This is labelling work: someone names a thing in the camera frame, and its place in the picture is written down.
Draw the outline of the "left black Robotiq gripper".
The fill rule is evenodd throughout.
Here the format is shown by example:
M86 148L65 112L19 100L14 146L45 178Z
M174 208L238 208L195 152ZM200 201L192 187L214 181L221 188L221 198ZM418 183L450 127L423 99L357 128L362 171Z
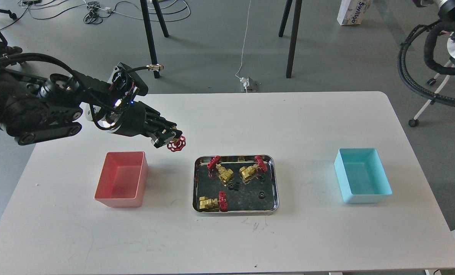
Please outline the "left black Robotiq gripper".
M183 134L177 130L177 124L166 120L160 112L142 102L134 102L120 118L122 123L119 127L108 130L108 133L150 137L155 148L177 143Z

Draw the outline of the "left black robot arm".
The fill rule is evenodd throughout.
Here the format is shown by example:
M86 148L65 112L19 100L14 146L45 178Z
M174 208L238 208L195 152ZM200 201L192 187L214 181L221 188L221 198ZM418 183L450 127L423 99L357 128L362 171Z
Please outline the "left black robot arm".
M118 63L102 81L71 69L45 54L24 53L0 58L0 130L20 146L74 136L85 115L103 131L121 136L142 135L153 146L180 151L186 145L177 124L136 96L148 86L139 70L163 69L159 64L138 68Z

